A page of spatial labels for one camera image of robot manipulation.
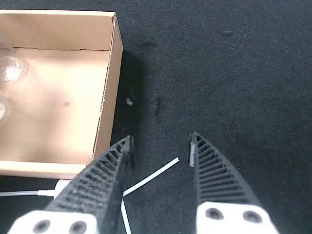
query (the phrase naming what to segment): screw hole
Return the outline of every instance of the screw hole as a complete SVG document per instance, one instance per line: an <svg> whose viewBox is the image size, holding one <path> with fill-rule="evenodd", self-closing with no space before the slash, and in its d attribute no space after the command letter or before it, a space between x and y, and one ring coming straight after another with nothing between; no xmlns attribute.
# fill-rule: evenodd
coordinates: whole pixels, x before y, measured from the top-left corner
<svg viewBox="0 0 312 234"><path fill-rule="evenodd" d="M245 211L243 213L243 218L244 218L244 220L251 222L251 223L261 223L262 222L261 216L254 211Z"/></svg>
<svg viewBox="0 0 312 234"><path fill-rule="evenodd" d="M34 233L44 233L46 230L49 229L50 224L51 224L51 221L48 219L41 220L35 224L35 226L33 228L33 232Z"/></svg>
<svg viewBox="0 0 312 234"><path fill-rule="evenodd" d="M224 218L222 212L216 208L209 208L208 210L206 210L206 217L215 220L220 220Z"/></svg>
<svg viewBox="0 0 312 234"><path fill-rule="evenodd" d="M84 221L77 221L69 228L69 234L84 234L87 230L87 224Z"/></svg>

